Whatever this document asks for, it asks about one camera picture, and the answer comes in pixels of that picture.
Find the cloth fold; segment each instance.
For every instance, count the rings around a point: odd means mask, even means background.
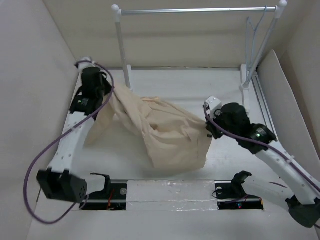
[[[205,166],[211,138],[204,120],[158,97],[140,98],[122,84],[115,85],[110,102],[99,112],[86,145],[98,140],[115,114],[143,138],[154,168],[185,172]]]

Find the robotic arm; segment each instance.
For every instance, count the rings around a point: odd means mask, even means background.
[[[234,138],[272,168],[289,187],[259,180],[242,171],[231,181],[238,197],[259,196],[287,210],[304,227],[313,227],[320,218],[320,183],[285,151],[273,132],[262,124],[251,123],[243,106],[238,103],[222,106],[219,99],[211,96],[203,107],[206,128],[215,139],[223,135]]]

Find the wrinkled cloth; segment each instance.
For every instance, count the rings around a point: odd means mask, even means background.
[[[86,145],[98,140],[115,114],[130,132],[143,137],[154,168],[184,172],[205,166],[211,138],[204,120],[158,97],[140,98],[122,84],[115,85],[99,112]]]

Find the silver horizontal bar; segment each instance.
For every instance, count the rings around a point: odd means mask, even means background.
[[[146,14],[188,14],[188,13],[231,13],[231,12],[251,12],[261,13],[275,12],[275,6],[265,7],[223,7],[223,8],[191,8],[191,9],[153,9],[153,10],[121,10],[122,16],[146,15]]]

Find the white pipe post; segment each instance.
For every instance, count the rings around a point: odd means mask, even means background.
[[[279,5],[276,6],[276,9],[275,9],[275,12],[274,12],[274,17],[272,19],[272,22],[270,24],[270,27],[268,29],[268,31],[266,32],[265,34],[265,37],[263,39],[263,42],[261,44],[261,47],[256,55],[256,58],[253,62],[253,65],[251,66],[251,72],[248,74],[247,78],[246,78],[246,81],[245,83],[242,84],[242,88],[243,89],[248,89],[249,88],[249,83],[252,79],[252,76],[254,74],[254,72],[256,71],[256,68],[261,60],[261,57],[262,57],[262,54],[264,53],[265,49],[266,49],[266,46],[267,46],[267,43],[268,43],[268,40],[271,36],[271,33],[272,31],[274,30],[279,18],[281,17],[282,13],[284,12],[285,10],[285,7],[287,6],[287,1],[286,0],[281,0],[279,2]]]
[[[120,24],[120,19],[121,19],[121,15],[122,15],[121,14],[121,10],[119,9],[119,6],[116,5],[116,4],[112,5],[111,8],[112,8],[112,11],[114,13],[114,23],[115,23],[116,35],[117,35],[118,43],[119,43],[119,49],[120,49],[120,55],[121,55],[121,62],[122,62],[125,85],[130,90],[132,90],[133,88],[132,88],[131,83],[130,83],[128,64],[127,64],[125,45],[124,45],[124,39],[123,39],[123,36],[122,36],[121,24]]]

